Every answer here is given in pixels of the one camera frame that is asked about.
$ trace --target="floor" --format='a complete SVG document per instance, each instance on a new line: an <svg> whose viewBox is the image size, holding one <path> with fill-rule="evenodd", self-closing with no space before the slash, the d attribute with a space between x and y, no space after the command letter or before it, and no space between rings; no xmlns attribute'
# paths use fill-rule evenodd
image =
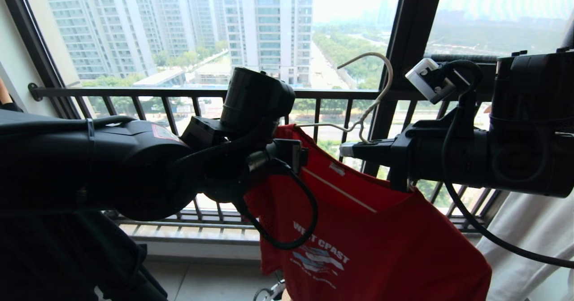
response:
<svg viewBox="0 0 574 301"><path fill-rule="evenodd" d="M144 264L166 290L169 301L251 301L259 289L277 283L275 276L263 276L257 264L158 261Z"/></svg>

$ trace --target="high-rise building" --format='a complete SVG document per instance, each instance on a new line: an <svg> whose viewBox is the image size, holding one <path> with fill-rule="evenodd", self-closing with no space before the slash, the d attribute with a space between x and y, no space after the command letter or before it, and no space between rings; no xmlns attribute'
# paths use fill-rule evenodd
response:
<svg viewBox="0 0 574 301"><path fill-rule="evenodd" d="M195 50L189 0L137 0L152 53L180 56Z"/></svg>
<svg viewBox="0 0 574 301"><path fill-rule="evenodd" d="M313 0L224 0L232 66L309 83Z"/></svg>
<svg viewBox="0 0 574 301"><path fill-rule="evenodd" d="M80 79L157 72L136 0L48 0Z"/></svg>
<svg viewBox="0 0 574 301"><path fill-rule="evenodd" d="M219 41L227 41L223 0L213 0L213 15L215 16L215 24L217 25L217 38Z"/></svg>
<svg viewBox="0 0 574 301"><path fill-rule="evenodd" d="M214 48L219 41L213 0L188 0L197 46Z"/></svg>

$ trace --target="white curtain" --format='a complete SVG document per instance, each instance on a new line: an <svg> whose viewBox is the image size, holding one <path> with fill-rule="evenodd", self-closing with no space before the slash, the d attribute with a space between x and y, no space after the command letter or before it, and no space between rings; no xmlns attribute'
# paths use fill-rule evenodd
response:
<svg viewBox="0 0 574 301"><path fill-rule="evenodd" d="M574 257L574 193L560 199L512 192L489 229L525 250L569 260ZM517 256L486 238L476 247L492 266L488 301L524 301L558 268Z"/></svg>

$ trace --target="white hanger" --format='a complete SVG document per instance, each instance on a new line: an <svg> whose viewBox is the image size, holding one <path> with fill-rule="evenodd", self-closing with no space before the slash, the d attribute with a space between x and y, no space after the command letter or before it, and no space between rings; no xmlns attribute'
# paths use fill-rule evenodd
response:
<svg viewBox="0 0 574 301"><path fill-rule="evenodd" d="M367 119L367 116L369 115L369 113L371 113L371 111L373 111L373 109L375 109L381 103L381 99L383 99L383 97L389 92L389 90L391 88L391 84L393 83L393 66L391 66L391 62L383 54L380 54L377 52L367 52L367 53L363 53L363 54L341 64L340 66L337 66L337 69L343 68L344 66L351 64L351 63L355 62L356 60L359 60L360 58L363 58L366 56L375 56L375 57L381 58L381 60L383 60L383 62L385 63L386 72L387 72L387 82L386 82L385 86L383 87L383 90L381 91L379 96L377 96L377 98L375 98L375 100L369 106L369 108L365 109L365 111L363 112L361 117L359 117L359 120L354 122L353 125L351 125L351 127L349 127L348 129L346 129L344 127L340 127L339 125L336 125L333 123L301 124L301 125L295 125L295 127L335 127L337 129L340 129L341 131L344 131L345 133L348 133L348 132L352 131L353 129L355 129L355 127L357 125L360 125L361 129L359 130L359 138L361 139L361 141L363 141L363 143L369 143L369 141L367 141L365 138L363 138L363 129L365 128L365 125L363 125L363 123L365 122L365 119Z"/></svg>

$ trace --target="metal railing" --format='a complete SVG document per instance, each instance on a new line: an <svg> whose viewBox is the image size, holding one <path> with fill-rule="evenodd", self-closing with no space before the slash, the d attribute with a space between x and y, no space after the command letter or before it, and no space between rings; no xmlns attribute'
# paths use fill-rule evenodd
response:
<svg viewBox="0 0 574 301"><path fill-rule="evenodd" d="M76 105L82 112L85 118L94 118L92 116L92 109L88 108L90 104L89 101L85 100L87 97L102 97L107 113L109 115L117 115L117 108L113 105L112 97L129 97L133 102L135 107L135 112L139 119L146 120L146 112L142 107L142 102L139 97L141 96L152 96L160 97L164 106L164 114L169 123L171 131L179 135L178 128L176 126L176 119L172 111L170 98L171 97L188 97L191 98L193 105L192 115L201 116L202 111L200 109L199 99L203 97L215 97L221 98L225 101L226 87L221 88L207 88L207 89L195 89L195 88L138 88L138 87L84 87L84 88L38 88L34 86L29 87L31 94L36 100L42 100L43 97L55 98L55 97L67 97L72 98L76 102ZM351 119L351 113L353 111L353 102L357 100L373 100L377 97L378 91L375 90L314 90L314 89L295 89L297 99L314 99L314 115L313 121L318 122L320 120L320 115L322 112L322 101L328 99L345 99L347 100L346 109L343 114L343 126L348 127ZM398 101L407 100L409 102L408 109L406 110L406 115L404 116L404 121L402 121L403 130L413 121L413 116L417 113L417 103L419 100L425 100L421 94L415 91L390 91L385 97L385 101ZM479 95L479 100L490 101L490 96L488 94ZM436 119L443 117L449 108L449 101L445 101L441 104L437 111ZM285 124L293 122L293 119L287 115L284 117ZM318 127L314 127L313 139L317 141L318 139ZM347 133L342 133L340 142L346 142L348 140ZM425 196L431 203L436 203L437 197L441 193L443 188L443 183L438 182L432 192L424 192ZM458 195L463 197L463 195L468 191L468 187L462 185L458 191ZM469 206L473 215L479 219L480 222L488 225L498 207L504 200L508 193L500 190L492 190L489 188L482 189L482 192L474 199L473 204ZM240 214L229 208L222 208L219 203L212 203L211 207L205 207L201 205L201 199L198 200L196 197L193 202L183 209L180 213L172 215L163 220L155 222L135 222L124 218L121 215L114 217L114 220L118 221L120 224L129 225L157 225L158 230L160 226L197 226L197 227L215 227L220 228L222 231L226 228L230 229L241 229L242 231L252 229L252 226L248 222L244 222ZM454 214L455 207L453 203L447 208L442 210L452 223L462 232L475 232L474 228L470 227L465 219L461 215Z"/></svg>

